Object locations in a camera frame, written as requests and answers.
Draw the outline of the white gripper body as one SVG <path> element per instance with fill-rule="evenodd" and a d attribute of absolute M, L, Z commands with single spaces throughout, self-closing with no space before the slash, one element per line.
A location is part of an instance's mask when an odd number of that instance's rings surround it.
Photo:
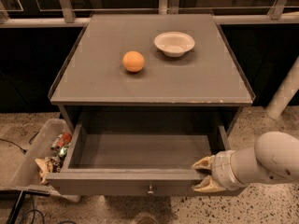
<path fill-rule="evenodd" d="M 233 172 L 231 158 L 234 152 L 232 150 L 219 152 L 212 162 L 212 177 L 227 190 L 241 189 L 246 184 L 241 183 Z"/>

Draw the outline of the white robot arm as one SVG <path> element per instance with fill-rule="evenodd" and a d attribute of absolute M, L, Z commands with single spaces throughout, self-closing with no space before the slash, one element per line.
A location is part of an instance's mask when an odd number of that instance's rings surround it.
<path fill-rule="evenodd" d="M 253 121 L 247 128 L 260 128 L 261 121 L 279 121 L 282 112 L 299 90 L 299 58 L 282 81 L 270 104 L 253 107 Z M 239 150 L 225 150 L 204 157 L 193 166 L 195 171 L 209 174 L 192 190 L 213 193 L 243 189 L 249 184 L 267 185 L 299 182 L 299 140 L 287 133 L 271 131 L 259 136 L 255 143 Z"/>

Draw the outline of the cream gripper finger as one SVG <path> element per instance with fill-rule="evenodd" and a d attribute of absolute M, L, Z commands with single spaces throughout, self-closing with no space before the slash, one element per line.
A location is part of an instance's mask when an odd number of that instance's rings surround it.
<path fill-rule="evenodd" d="M 214 161 L 215 156 L 206 156 L 202 158 L 201 160 L 195 162 L 192 165 L 193 170 L 204 173 L 204 174 L 209 174 L 212 171 L 212 164 Z"/>
<path fill-rule="evenodd" d="M 213 193 L 224 191 L 224 187 L 220 185 L 211 175 L 206 176 L 200 184 L 192 187 L 195 192 Z"/>

